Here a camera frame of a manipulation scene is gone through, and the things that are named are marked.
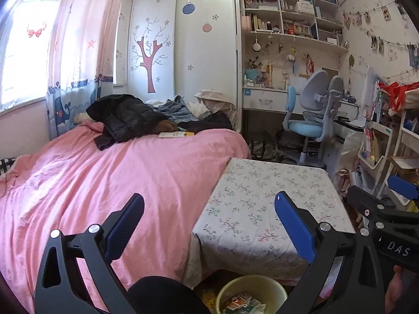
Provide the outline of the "person's right hand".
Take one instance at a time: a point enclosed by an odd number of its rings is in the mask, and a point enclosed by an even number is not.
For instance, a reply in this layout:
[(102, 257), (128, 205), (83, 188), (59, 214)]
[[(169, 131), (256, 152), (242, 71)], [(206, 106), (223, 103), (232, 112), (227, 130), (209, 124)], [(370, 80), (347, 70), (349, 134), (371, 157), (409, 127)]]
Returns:
[(403, 293), (403, 268), (399, 266), (393, 267), (394, 276), (391, 279), (385, 295), (385, 313), (390, 313), (395, 307), (396, 302)]

